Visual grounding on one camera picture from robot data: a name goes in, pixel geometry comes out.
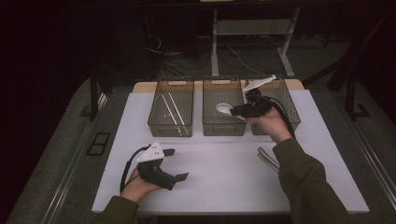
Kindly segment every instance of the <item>table surface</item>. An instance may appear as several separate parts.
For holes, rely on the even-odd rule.
[[[309,91],[298,80],[287,80],[290,95],[300,115],[296,138],[305,152],[326,168],[329,183],[349,213],[368,212],[350,172],[318,111]],[[141,147],[159,141],[176,154],[164,159],[162,168],[170,175],[190,173],[173,190],[150,193],[139,207],[140,215],[287,214],[289,201],[277,173],[261,161],[258,147],[271,156],[275,143],[269,136],[256,136],[248,125],[244,136],[203,135],[202,91],[196,83],[193,136],[152,137],[147,124],[155,83],[138,83],[130,94],[106,168],[92,207],[101,212],[113,195],[119,194],[125,163]]]

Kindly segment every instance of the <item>white plastic utensil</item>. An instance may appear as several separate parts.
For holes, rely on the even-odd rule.
[[[245,91],[253,90],[255,88],[260,87],[261,85],[264,85],[265,83],[272,82],[274,79],[276,79],[275,75],[272,75],[271,77],[262,80],[253,80],[244,89],[242,89],[242,91],[245,92]]]
[[[227,116],[232,116],[233,114],[231,113],[231,109],[233,109],[233,107],[229,104],[226,103],[220,103],[218,105],[216,105],[216,109],[220,112],[223,113],[224,115]],[[245,120],[244,118],[242,118],[241,116],[235,116],[241,120]]]

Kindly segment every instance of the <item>person's right hand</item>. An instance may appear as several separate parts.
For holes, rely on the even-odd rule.
[[[142,179],[137,166],[134,168],[129,179],[131,181],[125,185],[120,196],[135,203],[140,203],[150,192],[161,189],[161,187]]]
[[[280,143],[291,138],[291,134],[279,112],[272,107],[265,115],[258,118],[245,118],[246,122],[257,123],[262,130],[271,136],[271,139]]]

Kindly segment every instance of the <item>metal rod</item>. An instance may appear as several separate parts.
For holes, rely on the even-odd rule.
[[[162,93],[161,93],[161,97],[163,98],[163,102],[165,103],[166,108],[168,108],[169,114],[171,115],[173,122],[175,123],[175,125],[177,125],[177,122],[176,122],[176,120],[175,120],[175,117],[173,116],[172,111],[171,111],[171,109],[169,108],[168,103],[166,103],[165,97],[163,97],[163,94],[162,94]]]
[[[265,161],[271,168],[279,172],[279,163],[277,163],[262,147],[259,147],[259,155],[260,159]]]
[[[341,98],[340,95],[335,96],[335,93],[332,94],[332,98],[335,101],[335,104],[338,106],[339,110],[344,111],[341,102],[344,99]],[[350,116],[347,116],[347,113],[341,113],[343,119],[349,124],[352,132],[360,143],[361,152],[363,153],[365,159],[369,163],[371,169],[373,170],[375,177],[377,178],[379,184],[382,189],[386,193],[390,203],[393,206],[393,209],[396,210],[396,185],[393,180],[389,177],[387,170],[382,165],[382,162],[376,156],[374,149],[370,145],[367,138],[364,136],[360,126],[357,121],[353,120]]]
[[[168,92],[168,94],[169,94],[169,97],[171,98],[172,104],[174,105],[175,110],[176,110],[176,112],[178,114],[178,118],[180,119],[181,124],[183,125],[183,128],[184,128],[184,131],[186,132],[186,135],[189,135],[189,131],[187,130],[186,125],[184,124],[183,118],[181,117],[180,113],[178,112],[177,106],[175,104],[175,101],[173,100],[173,97],[172,97],[171,93]]]

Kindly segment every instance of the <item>olive green sleeve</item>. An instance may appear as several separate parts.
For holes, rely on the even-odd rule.
[[[305,154],[296,139],[279,143],[274,153],[293,224],[351,223],[346,208],[326,180],[323,164]]]
[[[97,215],[91,221],[91,224],[134,223],[134,218],[136,217],[136,211],[138,207],[139,205],[137,203],[119,196],[113,196],[110,202],[107,204],[105,210],[101,214]]]

